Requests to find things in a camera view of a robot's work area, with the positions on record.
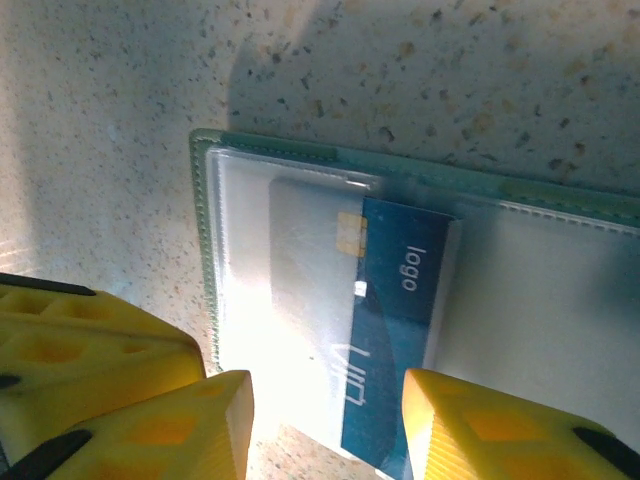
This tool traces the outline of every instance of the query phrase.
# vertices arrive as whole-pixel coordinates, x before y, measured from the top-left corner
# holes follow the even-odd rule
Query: granite surface
[[[637,0],[0,4],[0,268],[210,329],[195,127],[640,194]],[[293,430],[250,478],[368,478]]]

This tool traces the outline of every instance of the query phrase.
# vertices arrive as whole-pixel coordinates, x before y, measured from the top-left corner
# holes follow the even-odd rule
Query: speckled countertop
[[[0,32],[0,267],[205,355],[195,127],[640,194],[637,0],[21,0]],[[250,478],[372,475],[288,428],[252,447]]]

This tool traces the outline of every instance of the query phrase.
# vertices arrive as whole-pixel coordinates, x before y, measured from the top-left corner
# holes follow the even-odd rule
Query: card holder
[[[273,352],[315,358],[323,338],[348,343],[357,256],[336,248],[338,216],[373,199],[458,221],[424,366],[592,418],[640,447],[639,199],[237,133],[196,131],[191,151],[217,360],[287,372],[265,374],[265,403],[305,433],[339,449],[344,425],[326,419],[344,402],[317,381],[322,362]],[[282,400],[292,383],[318,399],[315,414]]]

